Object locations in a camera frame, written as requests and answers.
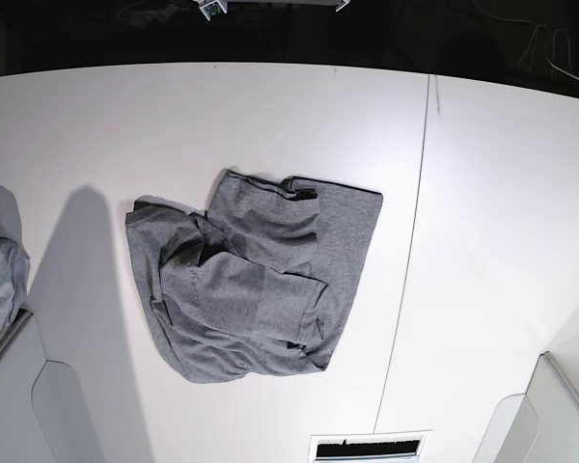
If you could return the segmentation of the grey t-shirt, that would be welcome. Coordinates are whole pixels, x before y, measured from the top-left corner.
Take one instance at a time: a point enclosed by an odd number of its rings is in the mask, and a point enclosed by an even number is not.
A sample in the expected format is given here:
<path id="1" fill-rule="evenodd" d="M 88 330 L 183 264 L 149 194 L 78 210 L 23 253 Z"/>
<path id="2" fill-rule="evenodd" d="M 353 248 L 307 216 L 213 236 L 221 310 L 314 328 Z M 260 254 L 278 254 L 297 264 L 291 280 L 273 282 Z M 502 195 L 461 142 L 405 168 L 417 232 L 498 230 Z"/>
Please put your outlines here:
<path id="1" fill-rule="evenodd" d="M 198 384 L 327 369 L 382 203 L 339 183 L 232 170 L 204 212 L 137 200 L 125 234 L 160 356 Z"/>

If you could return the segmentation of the white left bin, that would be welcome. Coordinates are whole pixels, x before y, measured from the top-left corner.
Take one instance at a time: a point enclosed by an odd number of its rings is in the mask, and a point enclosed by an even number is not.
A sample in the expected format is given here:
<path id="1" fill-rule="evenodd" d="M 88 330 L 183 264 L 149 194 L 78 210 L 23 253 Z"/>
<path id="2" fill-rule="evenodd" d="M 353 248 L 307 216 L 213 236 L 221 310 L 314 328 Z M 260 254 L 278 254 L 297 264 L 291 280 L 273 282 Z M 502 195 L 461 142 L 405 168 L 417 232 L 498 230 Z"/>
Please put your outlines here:
<path id="1" fill-rule="evenodd" d="M 74 369 L 46 358 L 34 316 L 0 341 L 0 462 L 103 462 Z"/>

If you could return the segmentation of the white bin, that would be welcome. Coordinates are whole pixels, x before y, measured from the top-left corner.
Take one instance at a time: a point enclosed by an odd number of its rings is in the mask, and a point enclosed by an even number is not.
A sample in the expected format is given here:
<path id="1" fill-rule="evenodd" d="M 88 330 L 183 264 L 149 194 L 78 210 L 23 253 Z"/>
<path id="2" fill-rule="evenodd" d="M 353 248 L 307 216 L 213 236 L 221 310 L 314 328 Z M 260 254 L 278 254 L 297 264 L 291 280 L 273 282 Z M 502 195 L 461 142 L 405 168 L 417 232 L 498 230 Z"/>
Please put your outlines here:
<path id="1" fill-rule="evenodd" d="M 103 462 L 74 369 L 46 358 L 34 316 L 0 341 L 0 462 Z"/>
<path id="2" fill-rule="evenodd" d="M 551 353 L 525 393 L 498 403 L 473 461 L 579 463 L 579 394 Z"/>

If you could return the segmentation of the white right bin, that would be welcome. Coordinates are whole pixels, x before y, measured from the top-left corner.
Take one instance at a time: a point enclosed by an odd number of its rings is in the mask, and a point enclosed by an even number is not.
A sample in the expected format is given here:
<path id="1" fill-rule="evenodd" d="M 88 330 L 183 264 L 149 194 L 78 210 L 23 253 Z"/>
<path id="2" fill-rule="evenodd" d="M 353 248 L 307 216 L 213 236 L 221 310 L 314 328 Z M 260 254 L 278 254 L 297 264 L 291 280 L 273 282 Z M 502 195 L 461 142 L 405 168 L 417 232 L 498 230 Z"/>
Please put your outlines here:
<path id="1" fill-rule="evenodd" d="M 551 353 L 525 393 L 498 403 L 473 461 L 579 463 L 579 394 Z"/>

